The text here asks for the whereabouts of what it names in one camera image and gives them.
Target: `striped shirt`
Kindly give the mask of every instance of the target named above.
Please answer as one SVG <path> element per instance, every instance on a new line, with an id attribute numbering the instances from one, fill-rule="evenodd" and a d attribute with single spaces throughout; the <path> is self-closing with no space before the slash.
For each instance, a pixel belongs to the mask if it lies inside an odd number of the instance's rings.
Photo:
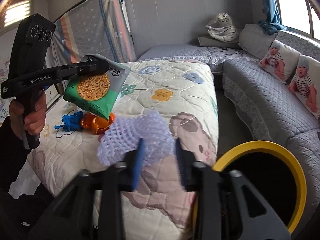
<path id="1" fill-rule="evenodd" d="M 279 52 L 277 52 L 274 55 L 271 55 L 270 53 L 268 53 L 267 60 L 268 60 L 268 64 L 270 66 L 275 66 L 275 65 L 278 64 L 279 60 L 282 60 L 282 57 L 281 57 L 281 54 Z"/>
<path id="2" fill-rule="evenodd" d="M 295 73 L 292 80 L 296 82 L 298 92 L 301 95 L 308 93 L 310 91 L 310 87 L 314 84 L 311 76 L 308 73 L 302 78 Z"/>

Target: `gray bedspread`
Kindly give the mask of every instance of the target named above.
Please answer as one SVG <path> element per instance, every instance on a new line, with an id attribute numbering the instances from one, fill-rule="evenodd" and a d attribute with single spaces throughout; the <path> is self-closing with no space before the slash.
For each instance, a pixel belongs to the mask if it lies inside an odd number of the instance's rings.
<path id="1" fill-rule="evenodd" d="M 303 217 L 294 232 L 296 235 L 319 204 L 319 122 L 286 85 L 257 64 L 227 60 L 223 68 L 225 95 L 235 103 L 238 115 L 248 125 L 253 137 L 286 147 L 303 168 L 308 197 Z"/>
<path id="2" fill-rule="evenodd" d="M 199 47 L 190 44 L 158 45 L 149 49 L 138 61 L 195 59 L 206 63 L 213 73 L 222 71 L 223 63 L 228 59 L 248 60 L 257 62 L 258 59 L 240 49 L 221 49 Z"/>

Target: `blue curtain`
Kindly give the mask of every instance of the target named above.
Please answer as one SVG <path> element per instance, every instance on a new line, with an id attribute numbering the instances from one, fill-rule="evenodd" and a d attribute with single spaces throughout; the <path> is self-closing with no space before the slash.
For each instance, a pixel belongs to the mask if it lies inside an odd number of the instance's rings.
<path id="1" fill-rule="evenodd" d="M 264 13 L 267 16 L 267 20 L 259 21 L 260 27 L 265 34 L 272 35 L 279 30 L 286 30 L 287 28 L 280 24 L 280 13 L 276 0 L 262 0 Z"/>

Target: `human hand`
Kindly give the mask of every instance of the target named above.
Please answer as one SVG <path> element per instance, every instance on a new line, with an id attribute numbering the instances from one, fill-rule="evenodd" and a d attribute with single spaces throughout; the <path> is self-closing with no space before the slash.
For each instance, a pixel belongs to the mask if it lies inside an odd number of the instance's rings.
<path id="1" fill-rule="evenodd" d="M 28 114 L 24 119 L 24 130 L 31 135 L 38 135 L 45 125 L 45 111 L 47 104 L 45 102 L 45 93 L 42 92 L 38 101 L 35 104 L 35 111 Z M 19 119 L 24 112 L 24 107 L 17 100 L 13 99 L 9 106 L 9 115 L 11 121 L 11 129 L 13 133 L 22 140 Z"/>

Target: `window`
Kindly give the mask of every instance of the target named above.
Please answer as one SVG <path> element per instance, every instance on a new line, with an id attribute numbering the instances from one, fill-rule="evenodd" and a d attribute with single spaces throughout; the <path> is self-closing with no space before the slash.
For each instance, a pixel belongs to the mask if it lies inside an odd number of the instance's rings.
<path id="1" fill-rule="evenodd" d="M 288 30 L 320 40 L 320 20 L 308 0 L 277 0 L 281 24 Z"/>
<path id="2" fill-rule="evenodd" d="M 0 20 L 0 35 L 19 26 L 24 18 L 32 14 L 33 0 L 18 0 L 11 4 Z"/>

